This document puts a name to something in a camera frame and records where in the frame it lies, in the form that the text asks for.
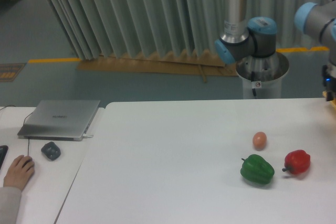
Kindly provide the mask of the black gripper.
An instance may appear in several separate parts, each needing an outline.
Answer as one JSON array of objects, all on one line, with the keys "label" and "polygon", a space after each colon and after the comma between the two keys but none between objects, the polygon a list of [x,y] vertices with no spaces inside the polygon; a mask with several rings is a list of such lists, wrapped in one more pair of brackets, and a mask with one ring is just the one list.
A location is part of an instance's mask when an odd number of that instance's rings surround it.
[{"label": "black gripper", "polygon": [[335,99],[335,65],[322,66],[323,86],[326,88],[326,101]]}]

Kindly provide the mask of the beige sleeved forearm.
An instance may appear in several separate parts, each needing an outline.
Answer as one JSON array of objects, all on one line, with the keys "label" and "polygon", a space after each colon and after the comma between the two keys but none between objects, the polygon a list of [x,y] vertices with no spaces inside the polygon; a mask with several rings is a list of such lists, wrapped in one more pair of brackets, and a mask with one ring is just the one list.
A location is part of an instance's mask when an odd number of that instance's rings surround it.
[{"label": "beige sleeved forearm", "polygon": [[16,187],[1,187],[1,223],[16,223],[21,195]]}]

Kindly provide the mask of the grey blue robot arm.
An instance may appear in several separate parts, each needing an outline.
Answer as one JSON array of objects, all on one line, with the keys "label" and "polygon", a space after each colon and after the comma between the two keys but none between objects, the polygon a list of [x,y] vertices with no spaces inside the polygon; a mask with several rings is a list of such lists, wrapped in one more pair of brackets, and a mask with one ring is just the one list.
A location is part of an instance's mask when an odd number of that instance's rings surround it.
[{"label": "grey blue robot arm", "polygon": [[[276,22],[268,17],[246,20],[247,0],[225,0],[224,31],[215,41],[220,59],[235,64],[245,99],[278,99],[288,59],[276,52]],[[329,61],[322,67],[324,97],[335,101],[335,0],[318,5],[308,2],[295,13],[294,24],[303,34],[329,48]]]}]

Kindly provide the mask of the person's hand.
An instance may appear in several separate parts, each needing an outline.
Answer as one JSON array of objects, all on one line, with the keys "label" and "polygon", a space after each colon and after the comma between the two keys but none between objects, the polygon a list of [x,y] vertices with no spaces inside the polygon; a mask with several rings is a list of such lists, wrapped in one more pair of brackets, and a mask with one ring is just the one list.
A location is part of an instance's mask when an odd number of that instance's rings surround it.
[{"label": "person's hand", "polygon": [[27,183],[35,173],[35,163],[30,169],[22,168],[22,158],[20,155],[11,163],[6,176],[4,177],[3,187],[16,187],[21,191],[24,190]]}]

